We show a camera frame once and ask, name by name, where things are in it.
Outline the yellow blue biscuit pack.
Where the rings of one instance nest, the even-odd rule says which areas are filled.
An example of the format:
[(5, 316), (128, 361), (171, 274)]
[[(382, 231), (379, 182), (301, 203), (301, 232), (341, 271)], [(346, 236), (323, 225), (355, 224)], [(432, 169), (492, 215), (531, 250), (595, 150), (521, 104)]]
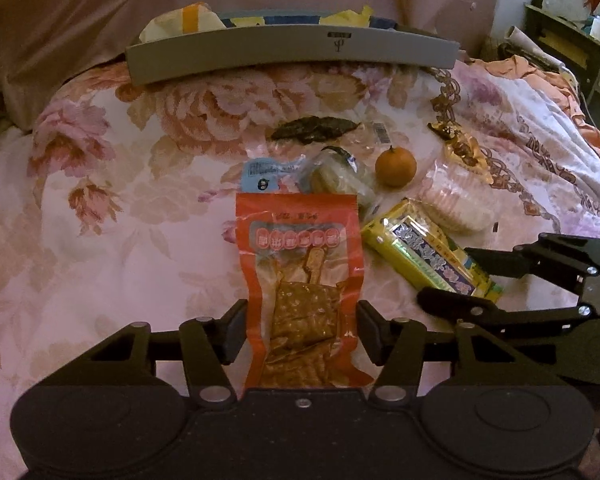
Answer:
[(376, 214), (362, 227), (361, 237), (418, 290), (431, 287), (492, 302), (502, 296), (502, 286), (414, 200), (404, 198)]

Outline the red dried tofu snack packet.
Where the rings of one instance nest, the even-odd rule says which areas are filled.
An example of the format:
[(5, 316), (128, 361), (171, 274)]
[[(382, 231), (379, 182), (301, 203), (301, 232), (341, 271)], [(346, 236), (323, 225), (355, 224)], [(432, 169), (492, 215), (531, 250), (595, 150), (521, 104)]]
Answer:
[(248, 288), (248, 389), (360, 388), (352, 361), (364, 281), (352, 194), (240, 193), (236, 242)]

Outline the orange tangerine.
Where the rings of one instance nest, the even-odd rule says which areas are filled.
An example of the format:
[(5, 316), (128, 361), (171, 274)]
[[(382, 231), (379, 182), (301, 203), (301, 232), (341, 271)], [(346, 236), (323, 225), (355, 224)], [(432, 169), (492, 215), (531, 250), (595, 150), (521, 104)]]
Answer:
[(375, 176), (379, 184), (387, 188), (404, 188), (414, 179), (417, 162), (406, 148), (390, 146), (375, 162)]

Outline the gold snack packet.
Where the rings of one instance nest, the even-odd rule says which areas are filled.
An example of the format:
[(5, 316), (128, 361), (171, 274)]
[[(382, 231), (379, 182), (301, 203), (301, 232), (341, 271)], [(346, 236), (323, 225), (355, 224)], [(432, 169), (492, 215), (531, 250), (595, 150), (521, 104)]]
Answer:
[(443, 141), (447, 159), (476, 174), (486, 184), (493, 183), (486, 156), (473, 136), (455, 122), (430, 122), (428, 128)]

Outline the blue white snack packet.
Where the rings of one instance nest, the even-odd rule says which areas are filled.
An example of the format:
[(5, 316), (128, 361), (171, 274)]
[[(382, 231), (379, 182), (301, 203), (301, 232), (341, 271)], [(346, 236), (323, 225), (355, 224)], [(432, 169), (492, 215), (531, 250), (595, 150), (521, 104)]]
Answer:
[(304, 156), (283, 162), (269, 157), (250, 159), (242, 165), (243, 193), (297, 193)]

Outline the clear cookie pack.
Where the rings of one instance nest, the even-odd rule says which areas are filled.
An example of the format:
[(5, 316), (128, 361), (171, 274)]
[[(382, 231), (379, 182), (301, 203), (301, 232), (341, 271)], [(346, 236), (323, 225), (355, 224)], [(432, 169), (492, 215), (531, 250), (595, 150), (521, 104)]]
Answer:
[(303, 193), (354, 195), (361, 220), (377, 209), (373, 171), (339, 146), (325, 146), (301, 165), (298, 188)]

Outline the dark dried meat clear packet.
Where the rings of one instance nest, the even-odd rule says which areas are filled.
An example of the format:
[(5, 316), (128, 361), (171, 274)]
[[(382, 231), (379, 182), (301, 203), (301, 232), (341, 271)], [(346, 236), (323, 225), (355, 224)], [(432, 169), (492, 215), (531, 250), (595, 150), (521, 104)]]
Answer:
[(351, 131), (369, 132), (380, 144), (390, 144), (388, 130), (380, 122), (352, 122), (350, 119), (306, 116), (284, 122), (271, 134), (273, 141), (297, 140), (306, 145), (337, 140)]

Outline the dark wooden side table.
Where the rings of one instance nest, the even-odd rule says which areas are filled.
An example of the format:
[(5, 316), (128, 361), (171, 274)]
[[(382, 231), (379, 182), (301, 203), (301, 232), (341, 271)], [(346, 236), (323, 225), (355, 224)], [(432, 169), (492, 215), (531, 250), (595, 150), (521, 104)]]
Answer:
[(600, 42), (547, 11), (531, 4), (524, 7), (524, 32), (574, 73), (588, 112), (600, 129)]

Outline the orange crumpled blanket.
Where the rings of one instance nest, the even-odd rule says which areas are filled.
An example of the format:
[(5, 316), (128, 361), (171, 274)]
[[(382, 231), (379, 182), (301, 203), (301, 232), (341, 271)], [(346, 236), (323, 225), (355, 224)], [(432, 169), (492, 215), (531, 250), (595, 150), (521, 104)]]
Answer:
[(475, 60), (475, 63), (492, 76), (522, 79), (534, 90), (545, 93), (572, 120), (582, 138), (600, 156), (600, 129), (594, 127), (586, 119), (580, 98), (574, 92), (572, 84), (564, 76), (540, 70), (519, 55), (503, 61)]

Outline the white cup on table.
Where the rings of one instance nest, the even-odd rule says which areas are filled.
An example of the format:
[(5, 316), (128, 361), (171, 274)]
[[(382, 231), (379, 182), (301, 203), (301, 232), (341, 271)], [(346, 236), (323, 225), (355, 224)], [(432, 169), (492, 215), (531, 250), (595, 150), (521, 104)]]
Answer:
[(596, 41), (600, 42), (600, 15), (592, 16), (591, 28), (588, 34)]

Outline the grey snack tray box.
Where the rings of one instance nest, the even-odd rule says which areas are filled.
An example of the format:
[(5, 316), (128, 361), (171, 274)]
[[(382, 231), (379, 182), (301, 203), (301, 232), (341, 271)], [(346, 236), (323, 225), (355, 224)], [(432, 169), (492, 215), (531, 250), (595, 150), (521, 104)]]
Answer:
[(126, 62), (134, 84), (153, 84), (215, 70), (283, 63), (451, 68), (460, 52), (456, 41), (375, 14), (366, 28), (318, 24), (326, 15), (278, 11), (219, 15), (226, 29), (149, 44), (137, 39), (126, 48)]

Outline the yellow snack wrapper in tray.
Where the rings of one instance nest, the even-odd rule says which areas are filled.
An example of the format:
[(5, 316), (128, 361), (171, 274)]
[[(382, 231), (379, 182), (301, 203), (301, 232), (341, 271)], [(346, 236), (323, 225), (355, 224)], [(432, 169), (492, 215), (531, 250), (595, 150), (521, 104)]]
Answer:
[(333, 14), (322, 16), (318, 24), (325, 26), (342, 27), (370, 27), (370, 19), (373, 17), (374, 10), (370, 6), (363, 6), (360, 12), (355, 10), (342, 10)]

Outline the white orange striped snack bag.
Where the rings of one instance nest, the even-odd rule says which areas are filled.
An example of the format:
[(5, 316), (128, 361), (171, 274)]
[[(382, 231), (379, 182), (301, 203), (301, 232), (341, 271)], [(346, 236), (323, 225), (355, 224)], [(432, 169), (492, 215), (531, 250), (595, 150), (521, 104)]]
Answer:
[(141, 44), (149, 44), (163, 39), (213, 32), (226, 29), (226, 26), (205, 3), (196, 2), (153, 18), (140, 32)]

